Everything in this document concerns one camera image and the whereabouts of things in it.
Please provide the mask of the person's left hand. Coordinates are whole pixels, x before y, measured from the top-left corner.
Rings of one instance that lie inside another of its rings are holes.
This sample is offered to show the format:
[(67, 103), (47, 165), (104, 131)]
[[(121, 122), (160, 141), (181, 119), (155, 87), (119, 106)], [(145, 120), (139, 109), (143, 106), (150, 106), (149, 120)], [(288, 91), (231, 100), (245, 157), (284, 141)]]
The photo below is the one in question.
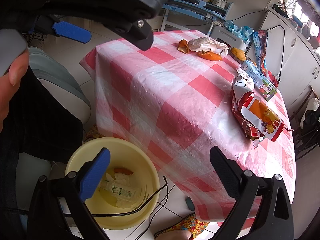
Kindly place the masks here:
[(9, 113), (9, 102), (18, 91), (22, 77), (27, 72), (29, 65), (29, 51), (26, 49), (11, 64), (7, 74), (0, 81), (0, 128), (3, 129), (3, 121)]

